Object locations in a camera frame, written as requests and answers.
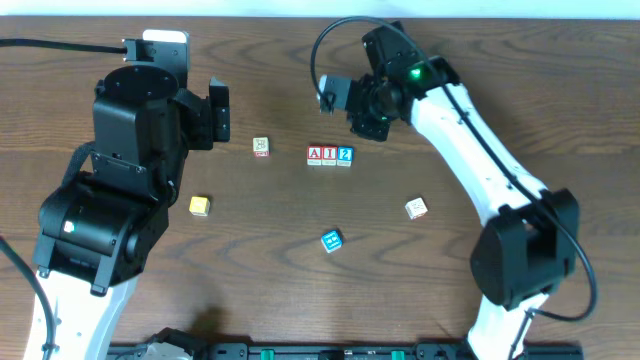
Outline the blue number 2 block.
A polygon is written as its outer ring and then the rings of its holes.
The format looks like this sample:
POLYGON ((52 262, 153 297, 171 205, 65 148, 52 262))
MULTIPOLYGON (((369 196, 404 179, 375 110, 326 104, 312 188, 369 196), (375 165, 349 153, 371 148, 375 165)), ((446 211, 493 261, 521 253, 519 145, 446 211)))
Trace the blue number 2 block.
POLYGON ((354 158, 354 148, 340 146, 337 151, 336 165, 341 167, 351 167, 354 158))

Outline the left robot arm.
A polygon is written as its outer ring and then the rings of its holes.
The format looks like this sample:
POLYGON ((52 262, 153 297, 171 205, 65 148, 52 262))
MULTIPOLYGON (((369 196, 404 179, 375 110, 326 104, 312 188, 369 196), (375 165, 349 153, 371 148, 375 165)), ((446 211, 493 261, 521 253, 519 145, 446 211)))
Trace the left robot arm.
POLYGON ((101 79, 94 140, 43 202, 28 359, 103 359, 149 253, 166 231, 188 154, 230 138, 229 90, 187 87, 189 36, 147 30, 101 79))

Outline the red letter A block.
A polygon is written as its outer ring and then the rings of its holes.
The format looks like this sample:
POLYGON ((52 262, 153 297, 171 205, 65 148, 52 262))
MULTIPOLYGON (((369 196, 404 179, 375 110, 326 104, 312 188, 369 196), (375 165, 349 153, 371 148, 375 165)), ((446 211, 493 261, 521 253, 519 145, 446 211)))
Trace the red letter A block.
POLYGON ((322 147, 321 146, 308 146, 306 156, 307 156, 307 164, 309 166, 322 165, 322 147))

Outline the red letter I block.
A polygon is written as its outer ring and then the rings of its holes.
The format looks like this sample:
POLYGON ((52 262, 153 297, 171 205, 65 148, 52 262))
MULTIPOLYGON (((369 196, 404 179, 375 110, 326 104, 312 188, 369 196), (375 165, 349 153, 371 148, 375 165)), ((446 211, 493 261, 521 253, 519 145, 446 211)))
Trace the red letter I block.
POLYGON ((336 146, 323 146, 321 155, 321 164, 323 166, 336 166, 337 165, 337 152, 336 146))

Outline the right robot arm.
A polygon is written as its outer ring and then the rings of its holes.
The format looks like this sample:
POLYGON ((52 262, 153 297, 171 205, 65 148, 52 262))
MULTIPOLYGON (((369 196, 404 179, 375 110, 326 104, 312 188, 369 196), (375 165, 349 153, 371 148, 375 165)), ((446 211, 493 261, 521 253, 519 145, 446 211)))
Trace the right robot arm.
POLYGON ((484 122, 462 80, 442 57, 429 57, 400 22, 378 22, 362 38, 371 73, 324 77, 323 103, 347 112, 352 132, 382 142, 401 119, 440 153, 467 192, 482 225, 470 268, 482 293, 462 358, 531 359, 571 355, 532 350, 524 338, 543 304, 584 255, 579 205, 524 169, 484 122))

